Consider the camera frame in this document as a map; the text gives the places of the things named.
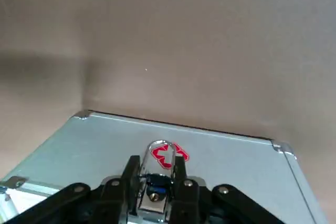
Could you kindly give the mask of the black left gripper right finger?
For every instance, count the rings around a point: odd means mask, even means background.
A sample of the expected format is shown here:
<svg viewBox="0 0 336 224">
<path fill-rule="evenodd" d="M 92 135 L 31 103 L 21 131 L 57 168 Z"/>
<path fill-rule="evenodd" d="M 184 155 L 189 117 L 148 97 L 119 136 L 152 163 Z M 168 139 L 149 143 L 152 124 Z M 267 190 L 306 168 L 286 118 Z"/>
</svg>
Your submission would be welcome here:
<svg viewBox="0 0 336 224">
<path fill-rule="evenodd" d="M 187 177 L 182 156 L 174 157 L 172 168 L 169 223 L 287 223 L 233 185 L 219 184 L 212 190 L 200 186 Z"/>
</svg>

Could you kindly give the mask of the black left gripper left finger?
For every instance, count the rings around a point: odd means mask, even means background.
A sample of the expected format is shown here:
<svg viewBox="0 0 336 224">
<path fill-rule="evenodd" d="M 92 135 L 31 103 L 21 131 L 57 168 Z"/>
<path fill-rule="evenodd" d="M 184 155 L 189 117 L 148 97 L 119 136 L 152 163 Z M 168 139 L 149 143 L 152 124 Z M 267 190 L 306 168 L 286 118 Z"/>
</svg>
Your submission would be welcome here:
<svg viewBox="0 0 336 224">
<path fill-rule="evenodd" d="M 6 223 L 127 223 L 131 184 L 137 180 L 140 156 L 130 156 L 121 177 L 96 189 L 73 183 Z"/>
</svg>

